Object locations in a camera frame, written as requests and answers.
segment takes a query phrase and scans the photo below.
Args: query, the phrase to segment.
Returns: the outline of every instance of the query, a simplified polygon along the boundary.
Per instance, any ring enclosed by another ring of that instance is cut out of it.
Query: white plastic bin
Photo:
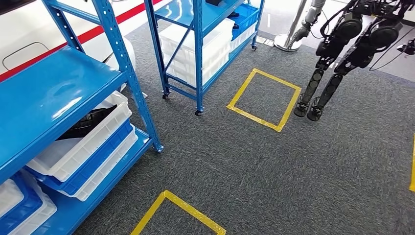
[[[7,179],[0,185],[0,217],[15,207],[23,198],[23,193],[14,181]]]
[[[117,91],[96,108],[115,104],[117,107],[84,138],[55,141],[26,165],[61,182],[67,180],[131,115],[127,98]]]
[[[25,182],[31,186],[40,199],[42,205],[29,218],[17,226],[9,235],[27,235],[32,234],[38,227],[40,227],[47,219],[49,219],[58,209],[52,200],[42,192],[42,189],[37,184],[36,180],[27,172],[22,170]]]
[[[218,56],[232,39],[232,28],[235,22],[224,19],[208,35],[203,38],[202,67],[207,68],[212,58]],[[161,49],[164,54],[171,57],[186,33],[186,28],[172,24],[160,32]],[[175,58],[195,64],[194,31],[190,31],[178,50]]]
[[[249,28],[247,28],[241,35],[239,35],[237,38],[235,38],[233,41],[231,41],[231,52],[238,48],[245,40],[247,40],[253,33],[255,33],[255,22],[253,25],[251,25]]]
[[[68,195],[64,191],[59,191],[68,197],[76,197],[84,202],[98,185],[105,179],[110,171],[115,167],[119,160],[128,152],[131,146],[138,140],[135,134],[135,127],[130,134],[119,144],[111,155],[102,163],[102,165],[93,173],[93,175],[83,184],[83,186],[74,194]]]
[[[220,55],[216,57],[216,60],[206,69],[202,70],[202,85],[206,84],[229,60],[229,49],[226,48]],[[195,67],[187,66],[170,66],[167,72],[175,77],[180,78],[189,85],[196,87],[196,70]]]

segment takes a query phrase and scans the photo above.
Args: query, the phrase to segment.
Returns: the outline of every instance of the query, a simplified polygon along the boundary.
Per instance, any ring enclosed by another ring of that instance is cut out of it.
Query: metal pole
[[[290,47],[289,47],[289,44],[290,44],[291,37],[296,31],[296,27],[298,25],[298,22],[300,21],[301,14],[302,14],[302,11],[304,10],[306,3],[307,3],[307,0],[301,0],[300,6],[297,10],[297,14],[294,17],[293,23],[291,24],[291,27],[288,33],[280,34],[275,37],[274,45],[277,48],[284,50],[284,51],[296,51],[301,46],[301,41],[294,42],[292,46]]]

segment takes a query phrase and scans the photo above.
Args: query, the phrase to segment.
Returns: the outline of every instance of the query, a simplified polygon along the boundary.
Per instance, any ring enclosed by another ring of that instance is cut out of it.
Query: stanchion base
[[[285,41],[287,41],[287,34],[280,34],[275,37],[274,45],[283,51],[296,51],[301,46],[301,40],[299,40],[298,42],[294,42],[291,48],[287,48],[284,46]]]

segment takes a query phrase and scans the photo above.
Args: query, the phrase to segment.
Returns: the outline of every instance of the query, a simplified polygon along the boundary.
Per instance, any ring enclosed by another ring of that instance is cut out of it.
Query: humanoid robot
[[[313,0],[310,10],[302,22],[302,27],[293,36],[293,42],[308,35],[311,26],[322,11],[324,2],[325,0]],[[368,66],[375,53],[387,50],[397,40],[404,14],[414,4],[415,0],[351,0],[343,9],[328,19],[320,29],[323,40],[316,50],[316,55],[320,58],[305,92],[299,96],[294,114],[299,117],[307,114],[310,120],[318,121],[343,77],[357,67]],[[326,34],[324,31],[329,22],[339,14],[341,17],[336,26],[330,34]],[[362,15],[375,16],[375,18],[360,34]],[[334,69],[334,74],[321,96],[314,98],[310,106],[311,98],[324,75],[324,71],[336,60],[348,42],[359,34],[360,36],[354,45],[350,47]],[[398,50],[406,54],[413,54],[414,40],[410,40],[407,45],[398,47]]]

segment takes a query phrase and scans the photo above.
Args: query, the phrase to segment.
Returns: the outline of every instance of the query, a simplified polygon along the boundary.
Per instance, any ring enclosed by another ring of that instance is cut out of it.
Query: blue plastic bin
[[[239,16],[230,19],[235,21],[239,28],[232,30],[232,41],[258,20],[259,9],[244,3],[237,7],[235,12],[239,13]]]
[[[0,217],[0,235],[9,234],[42,206],[42,200],[32,187],[28,186],[20,172],[10,177],[24,195],[21,202]]]
[[[44,185],[54,190],[64,191],[68,195],[74,195],[132,130],[133,127],[128,118],[65,182],[53,176],[42,175],[29,167],[25,169]]]

